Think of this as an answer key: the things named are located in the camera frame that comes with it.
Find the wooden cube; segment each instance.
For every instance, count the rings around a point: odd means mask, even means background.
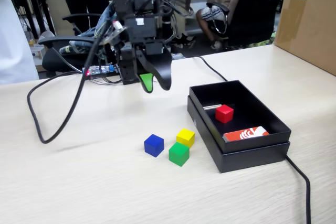
[[[164,150],[163,138],[152,134],[144,142],[145,152],[157,157]]]
[[[220,122],[227,123],[227,122],[232,120],[233,111],[234,110],[231,109],[229,106],[222,105],[222,106],[216,108],[215,117]]]
[[[195,132],[182,129],[176,136],[176,141],[191,148],[191,146],[195,143]]]
[[[189,159],[189,155],[189,147],[180,143],[175,143],[169,149],[169,160],[179,166],[184,165],[184,163]]]

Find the black office chair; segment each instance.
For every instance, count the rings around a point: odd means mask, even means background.
[[[231,0],[229,7],[207,3],[222,9],[225,21],[211,20],[209,28],[224,40],[225,47],[247,46],[271,37],[276,8],[280,0]]]
[[[73,25],[74,31],[78,33],[82,33],[79,28],[75,25],[76,18],[79,16],[87,16],[87,17],[100,17],[100,14],[72,14],[62,18],[70,22]],[[83,41],[83,42],[90,42],[93,43],[94,38],[90,37],[82,37],[82,36],[55,36],[43,39],[38,43],[41,45],[45,45],[48,47],[47,52],[45,53],[42,66],[44,69],[50,72],[70,72],[74,71],[75,69],[82,70],[84,67],[85,61],[88,57],[87,54],[76,54],[76,55],[68,55],[68,56],[61,56],[59,54],[59,49],[69,45],[69,42],[73,41]],[[115,60],[114,54],[110,47],[106,46],[105,51],[109,60],[115,64],[117,61]],[[93,64],[98,64],[98,58],[95,57],[93,60]]]

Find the chair armrest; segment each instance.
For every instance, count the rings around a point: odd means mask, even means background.
[[[55,36],[55,37],[41,39],[37,43],[39,43],[40,45],[45,45],[48,48],[52,48],[52,45],[53,45],[54,42],[71,41],[71,40],[89,42],[89,43],[93,44],[95,38],[84,37],[84,36]]]
[[[69,21],[70,23],[74,23],[78,17],[100,17],[100,16],[101,14],[97,13],[78,13],[65,16],[62,19]]]
[[[226,6],[224,6],[220,3],[209,2],[209,3],[206,3],[206,5],[209,8],[212,8],[213,5],[219,7],[223,11],[224,15],[228,15],[228,13],[230,12],[229,8],[227,8]]]

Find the black box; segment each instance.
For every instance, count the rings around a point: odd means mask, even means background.
[[[217,104],[235,110],[232,121],[223,124],[215,119],[215,109],[203,108]],[[285,159],[291,130],[239,81],[190,87],[188,112],[221,173]],[[257,126],[269,135],[223,139],[224,133]]]

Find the blue cube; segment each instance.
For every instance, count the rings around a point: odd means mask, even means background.
[[[163,138],[152,134],[144,142],[145,152],[151,154],[153,157],[157,157],[164,149]]]

